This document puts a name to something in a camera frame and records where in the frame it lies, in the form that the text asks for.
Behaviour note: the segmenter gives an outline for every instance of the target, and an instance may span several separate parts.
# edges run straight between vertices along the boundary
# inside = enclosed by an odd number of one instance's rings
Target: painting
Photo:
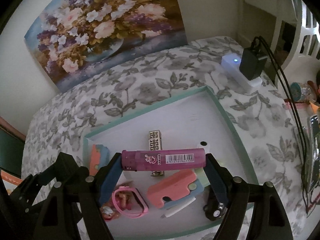
[[[25,41],[61,92],[128,60],[187,44],[177,0],[52,0]]]

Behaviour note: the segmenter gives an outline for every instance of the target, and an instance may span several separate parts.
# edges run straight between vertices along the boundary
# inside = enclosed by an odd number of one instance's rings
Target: cable
[[[305,135],[304,135],[304,132],[303,132],[303,129],[302,129],[301,120],[300,120],[297,108],[296,108],[294,100],[293,100],[293,96],[292,96],[292,93],[291,93],[291,90],[290,90],[290,87],[289,87],[289,83],[287,81],[287,78],[286,78],[282,68],[277,63],[277,61],[276,61],[276,59],[275,59],[275,57],[273,55],[273,52],[271,51],[271,49],[269,48],[267,42],[265,41],[265,39],[263,37],[261,37],[261,36],[255,37],[253,42],[252,42],[252,45],[255,44],[255,40],[256,39],[259,40],[259,45],[260,45],[260,43],[263,45],[263,47],[266,49],[266,51],[267,51],[267,53],[268,53],[268,55],[270,57],[271,63],[272,63],[272,65],[273,65],[273,67],[274,67],[274,69],[276,71],[276,74],[277,74],[277,76],[279,78],[281,86],[284,89],[284,93],[286,94],[286,97],[289,99],[289,104],[290,104],[290,107],[292,109],[293,117],[294,117],[296,125],[298,127],[298,135],[299,135],[299,139],[301,141],[302,156],[303,156],[302,169],[301,169],[302,198],[303,198],[304,204],[306,206],[306,212],[308,212],[308,192],[306,190],[306,185],[305,185],[305,161],[306,161],[307,143],[306,143],[306,138],[305,138]],[[284,83],[283,83],[283,81],[282,81],[282,79],[281,79],[281,77],[280,77],[280,75],[278,73],[278,70],[280,70],[280,72],[282,74],[282,77],[284,78],[286,87],[284,86]]]

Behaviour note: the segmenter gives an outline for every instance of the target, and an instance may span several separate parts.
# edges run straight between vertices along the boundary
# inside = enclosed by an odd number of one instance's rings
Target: gray leaf pattern
[[[134,109],[208,85],[242,139],[259,182],[274,183],[293,230],[299,233],[305,219],[302,200],[295,197],[301,196],[301,162],[291,133],[292,119],[282,107],[278,91],[264,72],[263,85],[249,94],[225,73],[220,65],[222,56],[241,55],[243,51],[233,39],[220,36],[193,41],[191,45],[193,48],[183,46],[138,57],[55,96],[30,123],[22,177],[45,170],[60,151],[73,155],[76,163],[83,165],[81,141],[91,130]],[[37,199],[44,199],[49,190],[41,190]],[[251,219],[248,212],[246,216],[241,236],[246,235],[246,223]],[[212,239],[216,231],[213,227],[192,239]]]

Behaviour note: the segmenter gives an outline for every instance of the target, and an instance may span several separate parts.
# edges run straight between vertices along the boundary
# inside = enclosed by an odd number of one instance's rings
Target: barcode number
[[[165,156],[165,163],[194,163],[195,157],[193,153],[191,154],[173,154]]]

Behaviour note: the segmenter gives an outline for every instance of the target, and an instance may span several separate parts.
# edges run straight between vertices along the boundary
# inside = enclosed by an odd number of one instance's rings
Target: dark green panel
[[[0,168],[21,177],[24,143],[0,130]]]

